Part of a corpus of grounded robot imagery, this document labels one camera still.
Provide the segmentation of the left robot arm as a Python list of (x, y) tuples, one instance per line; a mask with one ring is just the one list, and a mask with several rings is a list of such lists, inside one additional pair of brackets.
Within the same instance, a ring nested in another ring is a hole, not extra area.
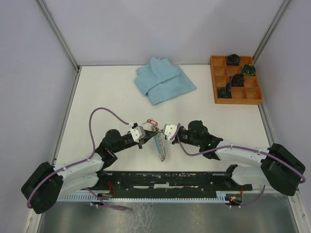
[(142, 148), (155, 135), (156, 132), (144, 130), (141, 126), (125, 135), (111, 129), (99, 146), (84, 158), (58, 165), (41, 163), (21, 188), (27, 207), (41, 214), (70, 193), (84, 188), (105, 188), (107, 177), (101, 173), (117, 160), (116, 153), (134, 146)]

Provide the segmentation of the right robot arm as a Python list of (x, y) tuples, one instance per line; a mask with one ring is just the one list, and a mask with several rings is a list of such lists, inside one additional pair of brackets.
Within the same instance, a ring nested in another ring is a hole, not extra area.
[(270, 147), (236, 144), (210, 134), (200, 120), (190, 122), (187, 128), (180, 124), (167, 125), (164, 135), (171, 144), (199, 149), (197, 153), (186, 151), (187, 156), (202, 155), (210, 160), (231, 162), (223, 177), (223, 184), (229, 190), (255, 184), (293, 196), (298, 186), (306, 182), (306, 167), (281, 144), (274, 143)]

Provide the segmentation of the metal key organizer plate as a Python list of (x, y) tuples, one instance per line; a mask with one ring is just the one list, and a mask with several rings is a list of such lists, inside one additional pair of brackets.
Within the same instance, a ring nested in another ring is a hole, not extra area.
[(164, 143), (161, 137), (161, 131), (157, 125), (152, 125), (151, 130), (153, 132), (156, 132), (156, 135), (154, 136), (155, 145), (159, 153), (160, 161), (164, 162), (166, 159), (166, 151), (165, 151)]

